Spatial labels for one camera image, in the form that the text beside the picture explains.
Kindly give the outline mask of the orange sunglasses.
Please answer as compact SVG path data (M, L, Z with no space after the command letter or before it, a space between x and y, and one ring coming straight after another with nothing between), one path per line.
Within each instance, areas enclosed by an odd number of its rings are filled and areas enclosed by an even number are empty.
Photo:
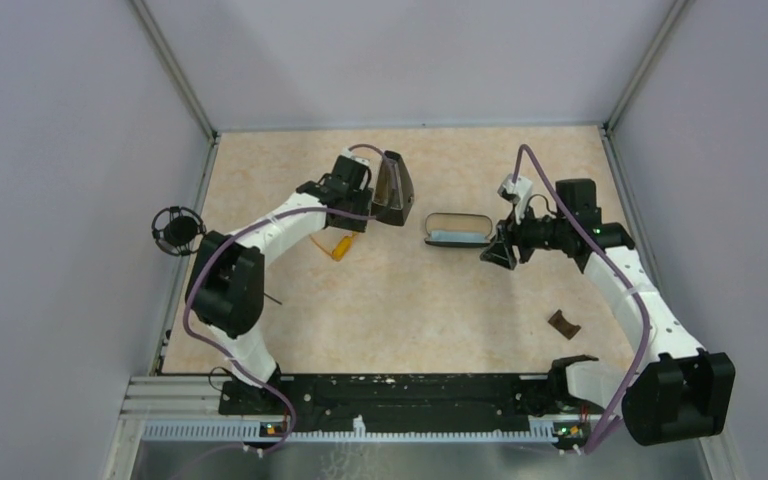
M325 254L328 258L334 262L340 262L352 249L354 241L358 236L358 232L350 232L348 234L344 234L333 247L326 247L314 236L310 236L309 239L316 246L316 248Z

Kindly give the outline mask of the blue cleaning cloth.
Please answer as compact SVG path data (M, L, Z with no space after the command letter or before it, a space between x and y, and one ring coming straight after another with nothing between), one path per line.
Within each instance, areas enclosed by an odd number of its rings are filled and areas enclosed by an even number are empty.
M484 244L487 237L480 232L435 230L430 234L430 241L454 244Z

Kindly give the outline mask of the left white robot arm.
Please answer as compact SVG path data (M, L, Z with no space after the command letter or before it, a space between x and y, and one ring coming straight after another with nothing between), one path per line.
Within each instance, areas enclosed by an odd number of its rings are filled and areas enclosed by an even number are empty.
M298 242L329 226L362 231L370 220L372 172L368 160L339 155L331 171L298 186L278 207L230 233L202 239L186 290L186 315L210 334L198 340L221 352L245 383L243 401L257 413L279 404L271 378L278 364L269 353L260 317L267 268Z

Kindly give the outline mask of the black glasses case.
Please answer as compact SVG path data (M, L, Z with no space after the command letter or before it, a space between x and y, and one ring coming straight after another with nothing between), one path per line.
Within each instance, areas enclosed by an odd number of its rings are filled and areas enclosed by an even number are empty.
M454 244L431 242L430 234L435 230L480 232L487 237L487 242L484 244ZM472 213L433 212L430 213L425 219L424 231L424 243L428 246L442 248L483 248L490 243L491 237L494 234L494 223L493 220L486 215Z

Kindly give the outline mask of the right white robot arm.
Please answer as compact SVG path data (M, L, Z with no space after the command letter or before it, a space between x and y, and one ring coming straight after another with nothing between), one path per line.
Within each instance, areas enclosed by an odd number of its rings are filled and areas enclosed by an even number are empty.
M530 204L532 188L524 177L502 182L498 193L512 210L497 223L482 261L513 270L538 250L562 252L601 294L634 349L626 370L588 356L554 362L549 404L560 412L584 401L602 408L607 418L594 428L596 439L614 420L642 446L721 434L736 377L729 356L708 351L682 326L625 227L603 222L594 181L556 182L556 210L542 217Z

